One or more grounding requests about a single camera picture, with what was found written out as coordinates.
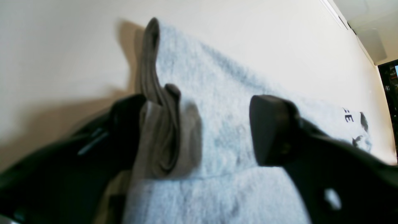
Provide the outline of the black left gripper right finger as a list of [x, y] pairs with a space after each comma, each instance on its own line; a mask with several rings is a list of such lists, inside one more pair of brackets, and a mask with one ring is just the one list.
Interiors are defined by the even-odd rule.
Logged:
[[313, 224], [397, 223], [397, 166], [332, 139], [274, 96], [251, 98], [250, 127], [257, 164], [283, 167]]

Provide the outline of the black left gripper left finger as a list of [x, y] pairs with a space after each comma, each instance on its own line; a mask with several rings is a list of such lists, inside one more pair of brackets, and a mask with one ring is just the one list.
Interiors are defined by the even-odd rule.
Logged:
[[90, 224], [108, 182], [131, 169], [144, 95], [116, 101], [71, 136], [1, 173], [1, 216], [20, 224]]

